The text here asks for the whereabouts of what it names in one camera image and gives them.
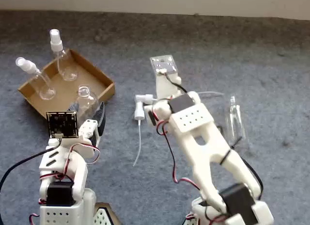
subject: glass bottle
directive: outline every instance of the glass bottle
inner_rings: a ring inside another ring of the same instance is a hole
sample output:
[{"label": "glass bottle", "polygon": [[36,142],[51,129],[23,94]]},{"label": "glass bottle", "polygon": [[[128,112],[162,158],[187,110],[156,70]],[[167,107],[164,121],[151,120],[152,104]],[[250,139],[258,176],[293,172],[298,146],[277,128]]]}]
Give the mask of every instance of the glass bottle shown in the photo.
[{"label": "glass bottle", "polygon": [[91,119],[98,108],[98,98],[91,92],[91,88],[87,85],[79,86],[78,97],[74,106],[74,110],[77,112],[78,125],[80,126],[85,120]]},{"label": "glass bottle", "polygon": [[227,117],[228,144],[239,149],[249,149],[248,138],[244,128],[240,105],[236,103],[235,96],[230,97],[229,116]]},{"label": "glass bottle", "polygon": [[46,73],[41,72],[33,62],[23,57],[18,57],[16,59],[16,65],[26,73],[32,75],[29,83],[41,99],[50,100],[55,96],[56,90],[52,87],[50,78]]},{"label": "glass bottle", "polygon": [[78,76],[78,71],[70,51],[65,51],[60,38],[59,30],[52,29],[49,31],[50,45],[56,58],[56,65],[59,74],[65,81],[74,81]]}]

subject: brown cardboard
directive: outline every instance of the brown cardboard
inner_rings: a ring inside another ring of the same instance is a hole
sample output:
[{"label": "brown cardboard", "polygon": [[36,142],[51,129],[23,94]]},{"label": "brown cardboard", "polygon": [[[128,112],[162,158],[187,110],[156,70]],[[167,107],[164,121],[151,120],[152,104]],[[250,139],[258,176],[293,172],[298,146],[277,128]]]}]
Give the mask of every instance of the brown cardboard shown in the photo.
[{"label": "brown cardboard", "polygon": [[51,78],[56,89],[56,95],[51,100],[42,100],[29,84],[24,83],[18,91],[23,94],[26,100],[45,118],[47,111],[66,111],[76,100],[79,85],[86,84],[91,87],[99,102],[104,102],[115,93],[115,85],[100,69],[92,65],[79,53],[69,50],[78,69],[78,78],[75,81],[64,81],[56,68],[56,60],[53,60],[43,68],[43,71]]},{"label": "brown cardboard", "polygon": [[111,216],[111,219],[112,219],[114,225],[121,225],[122,224],[121,221],[116,216],[116,214],[114,213],[114,211],[112,211],[112,208],[111,208],[109,203],[97,202],[95,204],[95,210],[94,211],[97,211],[99,208],[103,208],[103,207],[108,209],[108,213]]}]

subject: cylindrical bottle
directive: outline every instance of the cylindrical bottle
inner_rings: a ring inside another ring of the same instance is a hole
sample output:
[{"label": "cylindrical bottle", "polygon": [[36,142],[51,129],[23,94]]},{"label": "cylindrical bottle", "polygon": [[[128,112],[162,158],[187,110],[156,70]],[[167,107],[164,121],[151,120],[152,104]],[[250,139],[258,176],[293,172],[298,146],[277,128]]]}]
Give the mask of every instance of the cylindrical bottle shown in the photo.
[{"label": "cylindrical bottle", "polygon": [[91,88],[87,85],[79,86],[78,97],[75,103],[78,125],[80,126],[85,120],[91,119],[98,108],[98,98],[91,92]]},{"label": "cylindrical bottle", "polygon": [[248,138],[244,128],[240,105],[236,103],[235,96],[230,97],[229,113],[227,116],[228,128],[228,143],[236,148],[236,151],[241,149],[249,149]]},{"label": "cylindrical bottle", "polygon": [[56,90],[52,87],[48,75],[41,72],[33,62],[23,57],[18,57],[16,59],[16,65],[26,73],[33,75],[29,83],[41,99],[50,100],[55,96]]},{"label": "cylindrical bottle", "polygon": [[51,49],[56,58],[56,65],[59,74],[65,81],[74,81],[78,76],[76,65],[69,51],[65,51],[60,38],[59,30],[52,29],[50,34]]}]

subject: bottle neck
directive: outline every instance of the bottle neck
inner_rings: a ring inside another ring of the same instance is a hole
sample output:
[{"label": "bottle neck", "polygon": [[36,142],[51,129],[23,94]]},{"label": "bottle neck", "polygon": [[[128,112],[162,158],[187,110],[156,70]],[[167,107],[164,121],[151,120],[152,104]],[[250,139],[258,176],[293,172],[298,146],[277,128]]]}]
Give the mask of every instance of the bottle neck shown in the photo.
[{"label": "bottle neck", "polygon": [[78,88],[78,95],[80,97],[88,97],[91,94],[91,89],[88,86],[80,86]]}]

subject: gray carpet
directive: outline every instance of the gray carpet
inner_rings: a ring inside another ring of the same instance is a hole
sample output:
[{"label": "gray carpet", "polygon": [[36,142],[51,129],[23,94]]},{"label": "gray carpet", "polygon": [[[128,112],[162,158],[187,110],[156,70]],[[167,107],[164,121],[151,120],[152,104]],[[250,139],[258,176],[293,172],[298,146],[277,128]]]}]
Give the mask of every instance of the gray carpet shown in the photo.
[{"label": "gray carpet", "polygon": [[[15,66],[23,56],[42,67],[51,60],[49,29],[61,30],[77,50],[116,83],[107,103],[102,157],[89,167],[87,186],[109,202],[125,225],[180,225],[199,196],[174,184],[167,145],[143,123],[136,167],[134,94],[155,93],[149,57],[173,54],[188,90],[235,93],[250,152],[241,154],[264,181],[263,199],[275,224],[309,224],[310,22],[286,19],[69,12],[0,12],[0,175],[45,148],[45,120],[17,88],[27,79]],[[191,177],[175,141],[177,175]],[[5,224],[26,224],[39,212],[40,158],[11,173],[1,194]],[[213,166],[215,185],[232,182]]]}]

